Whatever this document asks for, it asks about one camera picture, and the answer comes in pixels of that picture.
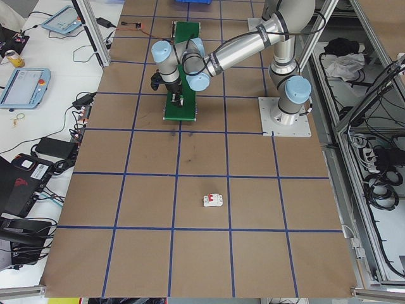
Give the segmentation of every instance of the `red label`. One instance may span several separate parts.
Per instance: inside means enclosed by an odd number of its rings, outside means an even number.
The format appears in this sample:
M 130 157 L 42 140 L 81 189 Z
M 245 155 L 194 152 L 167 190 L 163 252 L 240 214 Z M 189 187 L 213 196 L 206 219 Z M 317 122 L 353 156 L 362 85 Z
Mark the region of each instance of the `red label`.
M 28 185 L 28 182 L 25 179 L 22 179 L 21 177 L 19 177 L 19 178 L 17 178 L 15 180 L 15 186 L 16 187 L 18 187 L 18 186 L 27 186 L 27 185 Z

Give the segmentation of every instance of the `white desk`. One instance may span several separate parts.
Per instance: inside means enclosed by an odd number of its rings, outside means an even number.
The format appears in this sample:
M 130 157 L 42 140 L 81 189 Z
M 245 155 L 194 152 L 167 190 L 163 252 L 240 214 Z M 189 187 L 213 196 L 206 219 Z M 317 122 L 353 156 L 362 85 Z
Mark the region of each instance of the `white desk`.
M 96 17 L 101 16 L 117 25 L 122 4 L 106 4 L 103 1 L 92 1 L 91 4 Z M 72 5 L 72 2 L 67 0 L 39 0 L 34 11 L 53 14 L 66 5 Z M 29 29 L 34 25 L 41 24 L 46 18 L 48 18 L 46 15 L 35 13 L 30 16 L 23 29 Z M 82 29 L 82 27 L 77 29 L 71 35 L 75 35 Z M 107 37 L 112 30 L 113 28 L 101 27 L 103 37 Z M 25 67 L 50 69 L 51 81 L 44 99 L 36 109 L 15 110 L 14 112 L 0 110 L 0 151 L 8 150 L 22 141 L 43 137 L 60 130 L 63 126 L 63 114 L 72 105 L 77 93 L 97 91 L 103 73 L 95 56 L 87 63 L 73 62 L 73 51 L 80 46 L 89 45 L 85 32 L 80 33 L 77 37 L 49 39 L 48 31 L 38 26 L 27 31 L 26 34 L 30 36 L 30 40 L 22 52 Z M 51 33 L 51 37 L 54 36 L 62 37 L 56 33 Z M 86 60 L 91 54 L 92 48 L 85 47 L 77 53 L 75 59 Z M 5 58 L 2 63 L 6 64 L 0 65 L 0 86 L 7 84 L 14 70 L 12 64 L 7 63 L 7 61 Z M 71 110 L 66 114 L 66 127 L 63 132 L 51 137 L 65 141 L 70 140 L 68 129 L 74 124 L 70 112 Z M 19 120 L 14 127 L 13 119 L 18 113 L 24 113 L 25 118 Z M 31 146 L 35 143 L 22 144 L 13 151 L 4 153 L 1 156 L 11 161 L 18 153 L 29 154 Z M 59 177 L 52 177 L 48 187 L 64 196 L 68 189 L 72 171 L 70 169 Z M 36 203 L 28 217 L 51 217 L 58 220 L 60 212 L 61 208 L 52 201 L 44 201 Z M 38 284 L 45 263 L 46 258 L 36 265 L 25 265 L 19 271 L 1 271 L 0 288 L 27 287 Z

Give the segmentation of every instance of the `green conveyor belt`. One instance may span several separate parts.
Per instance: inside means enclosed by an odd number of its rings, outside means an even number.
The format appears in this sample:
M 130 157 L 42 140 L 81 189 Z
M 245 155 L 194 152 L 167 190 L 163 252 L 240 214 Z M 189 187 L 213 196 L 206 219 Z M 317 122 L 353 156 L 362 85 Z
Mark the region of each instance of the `green conveyor belt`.
M 177 22 L 175 25 L 175 43 L 186 41 L 190 38 L 199 37 L 200 23 L 198 22 Z M 190 89 L 185 79 L 181 65 L 178 66 L 183 87 L 183 106 L 176 106 L 171 102 L 171 93 L 168 92 L 165 108 L 165 120 L 196 120 L 196 92 Z

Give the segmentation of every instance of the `brown cardboard surface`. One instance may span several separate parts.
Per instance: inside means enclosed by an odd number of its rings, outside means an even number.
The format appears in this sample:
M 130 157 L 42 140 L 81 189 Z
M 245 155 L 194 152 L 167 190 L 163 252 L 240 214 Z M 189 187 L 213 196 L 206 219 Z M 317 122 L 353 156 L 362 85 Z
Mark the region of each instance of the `brown cardboard surface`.
M 46 286 L 47 298 L 100 296 L 112 233 L 58 229 L 40 281 Z
M 128 172 L 174 174 L 177 150 L 177 133 L 135 132 Z
M 157 0 L 126 1 L 121 15 L 152 16 Z
M 299 294 L 306 298 L 348 298 L 356 285 L 343 234 L 290 234 Z
M 247 20 L 252 17 L 250 2 L 226 2 L 221 3 L 222 18 Z
M 278 167 L 281 176 L 328 177 L 327 167 L 312 119 L 311 137 L 276 137 Z
M 111 60 L 144 62 L 149 39 L 117 38 L 113 40 Z
M 285 233 L 233 232 L 232 242 L 239 298 L 295 297 Z
M 265 96 L 263 71 L 258 68 L 230 68 L 225 71 L 226 96 Z
M 120 175 L 73 175 L 59 224 L 114 225 L 121 185 Z
M 174 177 L 127 176 L 118 225 L 171 227 L 174 190 Z
M 99 94 L 90 113 L 90 128 L 131 129 L 138 96 Z
M 228 135 L 231 175 L 276 175 L 273 144 L 262 135 Z
M 217 40 L 210 51 L 246 32 L 252 8 L 261 13 L 248 2 L 125 1 L 120 21 L 168 37 L 188 15 Z M 257 97 L 278 94 L 263 73 L 272 50 L 213 78 L 197 94 L 196 123 L 165 122 L 166 89 L 150 88 L 157 39 L 116 35 L 111 55 L 126 62 L 112 62 L 97 90 L 47 296 L 349 296 L 348 247 L 312 120 L 311 138 L 261 135 Z M 223 206 L 203 207 L 209 193 Z
M 76 171 L 123 172 L 131 132 L 86 130 Z
M 207 208 L 203 205 L 204 195 L 218 193 L 224 204 Z M 228 228 L 228 195 L 226 178 L 181 177 L 178 180 L 176 227 Z
M 340 229 L 329 180 L 283 180 L 283 200 L 291 229 Z
M 99 92 L 139 93 L 144 65 L 111 62 L 104 68 Z
M 169 255 L 170 231 L 117 231 L 106 296 L 165 297 Z
M 227 118 L 230 132 L 261 133 L 257 99 L 227 98 Z
M 177 231 L 173 257 L 173 297 L 232 297 L 229 233 Z
M 230 195 L 233 228 L 284 228 L 277 180 L 231 179 Z
M 197 121 L 182 122 L 182 130 L 225 131 L 223 97 L 198 96 Z
M 372 29 L 381 45 L 391 57 L 397 59 L 398 53 L 405 49 L 405 2 L 403 0 L 387 0 L 382 5 L 379 1 L 358 0 Z
M 187 5 L 172 0 L 159 0 L 156 16 L 187 17 Z
M 214 18 L 219 19 L 221 12 L 221 3 L 212 1 L 210 5 L 204 3 L 190 3 L 191 18 Z
M 225 136 L 185 133 L 180 154 L 181 174 L 225 175 Z
M 178 122 L 163 120 L 166 96 L 142 95 L 135 128 L 144 130 L 178 130 Z

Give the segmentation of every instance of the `blue bin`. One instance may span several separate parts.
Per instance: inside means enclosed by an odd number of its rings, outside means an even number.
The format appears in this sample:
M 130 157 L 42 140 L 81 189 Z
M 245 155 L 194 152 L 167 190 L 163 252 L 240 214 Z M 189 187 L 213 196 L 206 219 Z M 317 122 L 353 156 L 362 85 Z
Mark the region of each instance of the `blue bin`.
M 206 3 L 210 4 L 212 0 L 176 0 L 177 2 L 193 2 L 193 3 Z

